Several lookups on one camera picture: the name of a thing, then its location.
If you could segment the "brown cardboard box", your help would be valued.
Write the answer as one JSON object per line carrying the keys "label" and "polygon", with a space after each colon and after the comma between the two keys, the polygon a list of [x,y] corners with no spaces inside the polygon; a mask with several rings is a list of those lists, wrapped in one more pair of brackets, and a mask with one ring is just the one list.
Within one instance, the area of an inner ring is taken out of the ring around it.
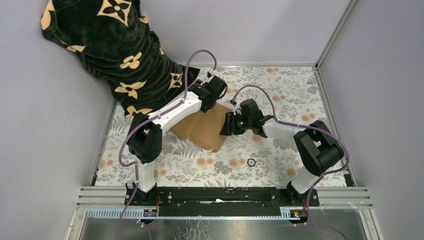
{"label": "brown cardboard box", "polygon": [[180,140],[189,140],[213,153],[218,152],[226,140],[220,132],[224,126],[226,113],[231,110],[216,103],[206,113],[198,111],[190,114],[170,128]]}

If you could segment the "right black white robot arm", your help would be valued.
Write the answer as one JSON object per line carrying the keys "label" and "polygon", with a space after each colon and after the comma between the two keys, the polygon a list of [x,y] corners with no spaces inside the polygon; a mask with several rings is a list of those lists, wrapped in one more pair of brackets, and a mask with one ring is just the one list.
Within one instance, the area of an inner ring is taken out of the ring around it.
{"label": "right black white robot arm", "polygon": [[227,112],[222,136],[242,135],[246,131],[271,139],[295,144],[303,167],[287,184],[287,201],[293,206],[301,205],[306,192],[314,186],[325,172],[345,157],[341,141],[332,135],[324,122],[317,120],[310,125],[282,122],[272,115],[264,115],[253,99],[241,102],[234,112]]}

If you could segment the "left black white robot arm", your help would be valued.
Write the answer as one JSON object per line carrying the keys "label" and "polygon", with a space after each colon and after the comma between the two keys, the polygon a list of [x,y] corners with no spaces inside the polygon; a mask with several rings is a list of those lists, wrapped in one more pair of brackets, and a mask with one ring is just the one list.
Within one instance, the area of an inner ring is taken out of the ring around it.
{"label": "left black white robot arm", "polygon": [[154,168],[162,151],[163,134],[189,115],[211,110],[226,90],[224,80],[210,76],[206,82],[194,82],[188,92],[163,108],[149,114],[135,114],[126,145],[136,157],[135,185],[138,190],[135,197],[142,205],[148,206],[155,200]]}

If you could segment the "floral patterned table mat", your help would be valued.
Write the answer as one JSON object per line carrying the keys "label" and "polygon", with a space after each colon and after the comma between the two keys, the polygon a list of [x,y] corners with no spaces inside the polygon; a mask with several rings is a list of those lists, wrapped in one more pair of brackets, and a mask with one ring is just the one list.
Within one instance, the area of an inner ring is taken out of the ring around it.
{"label": "floral patterned table mat", "polygon": [[[311,66],[219,67],[218,75],[228,85],[220,104],[231,107],[254,99],[265,115],[276,113],[279,120],[308,125],[327,122],[320,90]],[[96,186],[123,186],[135,177],[135,168],[122,167],[118,156],[132,118],[115,107],[106,137]],[[284,187],[301,170],[294,144],[263,138],[250,131],[230,136],[217,152],[183,141],[168,131],[156,159],[154,177],[166,187]]]}

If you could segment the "black floral plush blanket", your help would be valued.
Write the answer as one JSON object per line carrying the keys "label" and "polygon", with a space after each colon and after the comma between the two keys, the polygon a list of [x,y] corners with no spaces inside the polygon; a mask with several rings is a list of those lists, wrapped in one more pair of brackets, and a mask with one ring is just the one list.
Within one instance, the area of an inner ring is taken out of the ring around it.
{"label": "black floral plush blanket", "polygon": [[138,0],[50,0],[40,24],[45,39],[108,84],[126,116],[159,110],[200,72],[164,53]]}

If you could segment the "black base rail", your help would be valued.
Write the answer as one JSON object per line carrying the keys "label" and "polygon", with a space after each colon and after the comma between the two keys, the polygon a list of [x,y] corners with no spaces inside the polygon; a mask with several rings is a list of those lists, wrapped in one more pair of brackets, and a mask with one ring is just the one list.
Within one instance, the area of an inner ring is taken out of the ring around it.
{"label": "black base rail", "polygon": [[159,217],[282,217],[283,209],[320,206],[316,190],[294,195],[276,187],[158,187],[149,192],[126,186],[124,204],[152,206]]}

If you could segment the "aluminium frame rails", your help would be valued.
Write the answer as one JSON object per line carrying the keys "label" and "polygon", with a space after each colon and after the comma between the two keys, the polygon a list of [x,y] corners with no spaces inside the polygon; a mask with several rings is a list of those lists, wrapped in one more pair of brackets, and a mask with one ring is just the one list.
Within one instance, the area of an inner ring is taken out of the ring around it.
{"label": "aluminium frame rails", "polygon": [[287,220],[292,227],[313,225],[312,209],[353,209],[369,240],[383,238],[365,187],[356,185],[349,164],[342,173],[346,187],[319,187],[291,198],[285,187],[157,187],[142,193],[125,186],[84,186],[80,190],[67,239],[83,237],[87,218],[169,220]]}

